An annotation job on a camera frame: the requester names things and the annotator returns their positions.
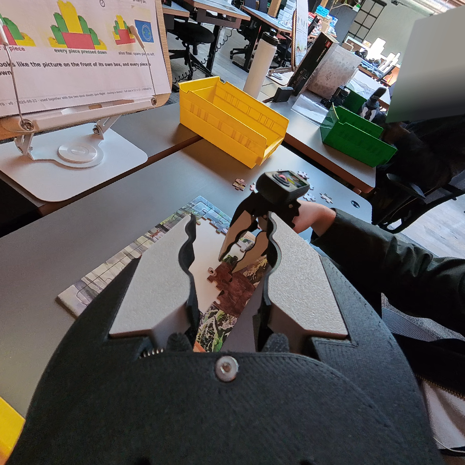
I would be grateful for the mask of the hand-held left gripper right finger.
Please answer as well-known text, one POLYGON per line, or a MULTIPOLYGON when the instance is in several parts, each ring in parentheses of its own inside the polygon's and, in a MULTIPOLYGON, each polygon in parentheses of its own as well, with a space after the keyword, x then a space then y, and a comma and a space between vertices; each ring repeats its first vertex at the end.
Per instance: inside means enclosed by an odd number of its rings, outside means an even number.
POLYGON ((262 280, 257 349, 271 333, 285 334, 291 352, 304 352, 311 336, 345 340, 346 324, 320 255, 274 212, 267 236, 270 269, 262 280))

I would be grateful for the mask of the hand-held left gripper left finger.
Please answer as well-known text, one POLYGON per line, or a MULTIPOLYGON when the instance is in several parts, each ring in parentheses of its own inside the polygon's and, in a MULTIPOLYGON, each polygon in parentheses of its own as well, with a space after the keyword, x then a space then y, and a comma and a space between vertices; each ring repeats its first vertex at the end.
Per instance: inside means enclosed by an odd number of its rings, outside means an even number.
POLYGON ((196 217, 184 217, 145 251, 132 276, 109 334, 149 336, 154 347, 166 347, 172 333, 186 333, 194 343, 199 328, 193 242, 196 217))

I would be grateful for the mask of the jigsaw puzzle board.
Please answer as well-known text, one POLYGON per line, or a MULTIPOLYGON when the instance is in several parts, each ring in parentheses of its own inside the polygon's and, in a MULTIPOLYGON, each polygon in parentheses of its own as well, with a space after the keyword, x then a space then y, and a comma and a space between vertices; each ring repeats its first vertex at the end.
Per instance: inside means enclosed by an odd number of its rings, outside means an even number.
POLYGON ((247 267, 236 270, 237 262, 255 242, 255 236, 246 232, 224 259, 218 261, 231 219, 201 196, 68 287, 58 295, 58 301, 75 317, 79 316, 130 261, 139 258, 179 221, 191 214, 196 216, 197 227, 195 260, 190 272, 194 276, 200 310, 200 327, 194 351, 219 352, 263 277, 267 260, 266 256, 261 256, 247 267))

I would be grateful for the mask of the yellow plastic bin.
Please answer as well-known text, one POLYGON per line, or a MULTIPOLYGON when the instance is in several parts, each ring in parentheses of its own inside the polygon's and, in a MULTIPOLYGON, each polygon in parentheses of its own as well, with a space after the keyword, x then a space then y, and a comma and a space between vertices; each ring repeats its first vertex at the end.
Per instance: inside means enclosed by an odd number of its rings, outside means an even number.
POLYGON ((0 398, 0 464, 11 455, 24 426, 24 418, 0 398))
POLYGON ((218 76, 179 84, 180 123, 253 168, 282 143, 289 120, 218 76))

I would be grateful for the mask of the grey desk with black legs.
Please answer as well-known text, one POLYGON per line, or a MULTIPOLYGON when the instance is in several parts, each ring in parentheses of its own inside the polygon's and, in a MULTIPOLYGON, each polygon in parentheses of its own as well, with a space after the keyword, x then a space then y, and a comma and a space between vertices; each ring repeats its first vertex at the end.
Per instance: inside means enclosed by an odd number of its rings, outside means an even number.
POLYGON ((191 18, 197 23, 214 25, 214 41, 210 45, 206 66, 201 66, 206 76, 212 75, 212 66, 218 46, 218 38, 223 27, 238 29, 242 20, 250 20, 250 16, 237 9, 227 1, 189 0, 185 1, 191 9, 191 18))

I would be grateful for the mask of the person's right hand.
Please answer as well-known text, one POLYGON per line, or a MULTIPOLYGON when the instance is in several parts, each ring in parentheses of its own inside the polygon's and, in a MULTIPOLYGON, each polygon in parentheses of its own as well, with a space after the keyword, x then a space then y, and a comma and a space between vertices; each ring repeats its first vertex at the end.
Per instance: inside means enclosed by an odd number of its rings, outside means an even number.
POLYGON ((308 228, 317 236, 322 236, 334 223, 336 212, 334 209, 304 201, 300 203, 299 215, 293 219, 294 231, 301 233, 308 228))

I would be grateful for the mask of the green plastic bin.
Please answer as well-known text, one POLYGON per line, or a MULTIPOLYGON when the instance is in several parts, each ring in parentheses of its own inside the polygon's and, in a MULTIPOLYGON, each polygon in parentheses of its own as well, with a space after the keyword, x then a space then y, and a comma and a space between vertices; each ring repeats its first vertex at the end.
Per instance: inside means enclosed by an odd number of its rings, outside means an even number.
POLYGON ((386 164, 397 152, 380 139, 382 127, 342 106, 330 107, 320 132, 325 144, 370 167, 386 164))
POLYGON ((356 93, 355 90, 349 90, 349 94, 344 98, 344 101, 340 106, 346 108, 352 113, 360 114, 366 101, 367 98, 356 93))

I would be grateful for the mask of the clear plastic sleeve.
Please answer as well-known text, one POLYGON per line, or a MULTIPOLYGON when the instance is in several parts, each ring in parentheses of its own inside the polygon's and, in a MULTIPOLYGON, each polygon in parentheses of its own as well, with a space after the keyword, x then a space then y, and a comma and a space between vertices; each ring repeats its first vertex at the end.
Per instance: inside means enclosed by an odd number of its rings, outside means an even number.
POLYGON ((292 110, 320 125, 328 113, 328 109, 305 95, 300 95, 292 106, 292 110))

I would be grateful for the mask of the small black device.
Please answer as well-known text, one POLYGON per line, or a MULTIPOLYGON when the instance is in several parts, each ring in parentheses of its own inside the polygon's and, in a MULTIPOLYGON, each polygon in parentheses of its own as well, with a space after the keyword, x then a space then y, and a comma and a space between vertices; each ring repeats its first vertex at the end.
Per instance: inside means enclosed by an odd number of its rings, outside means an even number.
POLYGON ((294 88, 291 86, 284 86, 284 87, 279 87, 276 90, 276 93, 274 96, 269 97, 265 100, 263 100, 263 103, 268 103, 268 102, 286 102, 288 101, 289 97, 293 94, 294 88))

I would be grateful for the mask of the white water bottle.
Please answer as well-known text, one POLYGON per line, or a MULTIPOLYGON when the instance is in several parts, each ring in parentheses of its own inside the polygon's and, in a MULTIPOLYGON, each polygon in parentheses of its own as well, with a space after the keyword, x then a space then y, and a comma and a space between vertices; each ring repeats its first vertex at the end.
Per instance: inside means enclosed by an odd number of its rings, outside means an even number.
POLYGON ((243 91, 255 99, 259 96, 260 89, 277 50, 279 40, 276 35, 275 29, 262 34, 243 87, 243 91))

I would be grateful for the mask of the white patterned cardboard box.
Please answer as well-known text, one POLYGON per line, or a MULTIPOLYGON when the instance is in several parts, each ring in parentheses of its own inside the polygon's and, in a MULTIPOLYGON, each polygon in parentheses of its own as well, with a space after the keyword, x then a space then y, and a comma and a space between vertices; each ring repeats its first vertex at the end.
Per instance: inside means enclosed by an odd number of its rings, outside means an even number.
POLYGON ((311 75, 307 89, 330 99, 340 86, 345 86, 354 76, 362 58, 334 44, 311 75))

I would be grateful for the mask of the black product box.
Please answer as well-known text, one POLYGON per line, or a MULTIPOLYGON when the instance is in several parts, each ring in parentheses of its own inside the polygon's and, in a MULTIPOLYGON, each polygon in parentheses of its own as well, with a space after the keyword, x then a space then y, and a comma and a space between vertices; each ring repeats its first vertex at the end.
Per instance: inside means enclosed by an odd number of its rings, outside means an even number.
POLYGON ((297 66, 294 74, 289 80, 288 86, 293 88, 293 95, 298 96, 306 86, 310 76, 319 63, 323 60, 328 50, 339 42, 330 35, 321 32, 313 45, 307 50, 305 57, 297 66))

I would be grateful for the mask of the person's black jacket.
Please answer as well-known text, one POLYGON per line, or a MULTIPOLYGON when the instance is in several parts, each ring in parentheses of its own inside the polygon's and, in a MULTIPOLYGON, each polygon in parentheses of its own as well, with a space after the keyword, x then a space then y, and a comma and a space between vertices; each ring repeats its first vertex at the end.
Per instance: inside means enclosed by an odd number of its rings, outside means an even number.
POLYGON ((465 397, 464 340, 407 325, 394 327, 394 338, 415 375, 458 397, 465 397))

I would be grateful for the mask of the white document holder stand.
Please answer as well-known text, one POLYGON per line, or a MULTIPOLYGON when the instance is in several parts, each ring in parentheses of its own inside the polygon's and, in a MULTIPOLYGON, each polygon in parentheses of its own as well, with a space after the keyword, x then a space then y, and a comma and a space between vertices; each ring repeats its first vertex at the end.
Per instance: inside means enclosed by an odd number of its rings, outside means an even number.
POLYGON ((92 105, 80 105, 56 110, 33 112, 23 114, 20 109, 20 100, 16 79, 13 70, 13 61, 10 55, 7 36, 1 28, 1 44, 8 55, 8 65, 12 73, 15 101, 19 115, 1 117, 1 132, 8 132, 9 137, 14 137, 16 148, 20 153, 33 161, 53 160, 58 164, 70 168, 89 168, 101 163, 104 153, 99 144, 104 140, 104 133, 119 119, 123 113, 143 110, 157 105, 154 79, 151 66, 147 60, 148 70, 152 81, 150 90, 153 94, 149 97, 119 99, 92 105), (96 120, 92 133, 76 136, 68 142, 63 142, 56 154, 45 154, 42 149, 32 147, 33 136, 40 131, 53 128, 81 124, 90 120, 96 120))

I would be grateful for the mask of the person's pale trousers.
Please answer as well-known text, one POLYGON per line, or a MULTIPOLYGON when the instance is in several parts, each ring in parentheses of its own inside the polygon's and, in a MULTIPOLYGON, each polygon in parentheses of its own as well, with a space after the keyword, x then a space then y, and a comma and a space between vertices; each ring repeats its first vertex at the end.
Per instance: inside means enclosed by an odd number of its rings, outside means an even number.
POLYGON ((465 401, 428 381, 421 382, 433 438, 438 448, 464 451, 465 401))

